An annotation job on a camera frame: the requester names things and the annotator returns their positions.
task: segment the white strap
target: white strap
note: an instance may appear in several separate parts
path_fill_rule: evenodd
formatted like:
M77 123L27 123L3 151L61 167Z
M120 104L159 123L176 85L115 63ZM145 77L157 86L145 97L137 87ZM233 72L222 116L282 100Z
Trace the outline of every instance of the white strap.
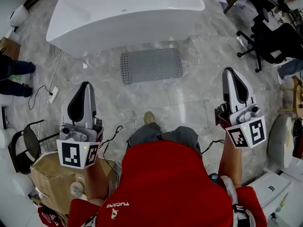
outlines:
M224 182L224 185L225 185L225 188L226 188L226 191L227 191L228 195L232 199L232 204L233 205L238 204L238 196L237 196L236 189L235 189L235 187L232 183L232 180L227 176L221 176L221 179Z
M249 210L246 210L246 213L249 215L250 217L250 227L256 227L256 221L254 216L252 215L252 213Z

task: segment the power strip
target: power strip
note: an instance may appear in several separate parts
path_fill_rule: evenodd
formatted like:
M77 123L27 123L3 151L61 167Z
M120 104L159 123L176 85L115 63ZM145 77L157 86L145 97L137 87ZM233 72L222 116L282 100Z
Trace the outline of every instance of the power strip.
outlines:
M53 94L53 95L48 95L48 101L49 101L51 104L55 101L55 99L56 99L56 97L57 97L57 95L58 95L58 92L59 92L59 88L58 88L58 87L54 87L54 88L53 88L53 91L52 91L52 94Z

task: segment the wooden chair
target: wooden chair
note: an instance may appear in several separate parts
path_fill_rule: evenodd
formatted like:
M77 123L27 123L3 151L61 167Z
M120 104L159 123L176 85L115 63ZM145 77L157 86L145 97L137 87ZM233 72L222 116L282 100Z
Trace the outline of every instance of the wooden chair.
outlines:
M280 87L281 90L289 90L294 92L293 108L279 109L278 112L293 112L299 118L303 119L303 86L297 76L292 77L294 81L293 88Z

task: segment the gray tile floor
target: gray tile floor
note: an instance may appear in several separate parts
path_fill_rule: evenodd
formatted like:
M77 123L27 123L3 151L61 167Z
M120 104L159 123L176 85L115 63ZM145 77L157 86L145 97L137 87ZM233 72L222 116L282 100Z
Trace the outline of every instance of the gray tile floor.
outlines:
M109 146L107 157L121 162L128 137L143 124L143 114L154 112L156 121L163 131L170 131L180 125L193 128L199 134L201 149L212 140L224 138L224 131L214 124L214 108L222 100L222 70L231 66L241 72L252 84L267 121L269 132L277 109L282 107L282 96L276 82L276 68L263 61L262 72L256 74L257 65L254 53L238 58L236 53L244 51L236 38L241 29L250 34L252 19L257 15L247 7L233 7L226 15L218 0L203 0L205 10L192 35L185 41L139 44L100 52L98 55L75 59L68 54L61 58L52 86L58 86L60 93L53 104L46 103L46 91L39 92L32 111L28 109L27 99L14 98L8 108L11 127L21 130L25 125L42 117L39 135L58 131L61 119L61 103L68 92L77 84L87 80L93 84L96 94L98 114L103 119L107 139L118 125L123 125L114 142ZM20 60L32 61L36 72L29 80L35 89L45 84L49 86L58 56L53 55L53 46L46 40L48 24L57 0L40 0L32 7L28 19L17 33L20 35ZM269 26L278 27L271 18ZM122 52L152 48L176 47L182 55L184 76L181 79L168 79L124 85L120 74L120 55ZM23 148L22 142L18 151ZM54 141L46 142L45 150L55 149ZM243 181L246 182L262 172L268 165L267 144L243 151ZM208 173L217 172L223 146L218 143L205 153L205 166Z

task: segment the gray bath mat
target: gray bath mat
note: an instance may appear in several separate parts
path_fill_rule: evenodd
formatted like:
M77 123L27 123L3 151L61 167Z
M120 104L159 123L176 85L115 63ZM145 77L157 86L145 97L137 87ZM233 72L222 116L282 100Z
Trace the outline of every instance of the gray bath mat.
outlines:
M181 78L183 69L179 51L172 48L123 53L121 74L125 84Z

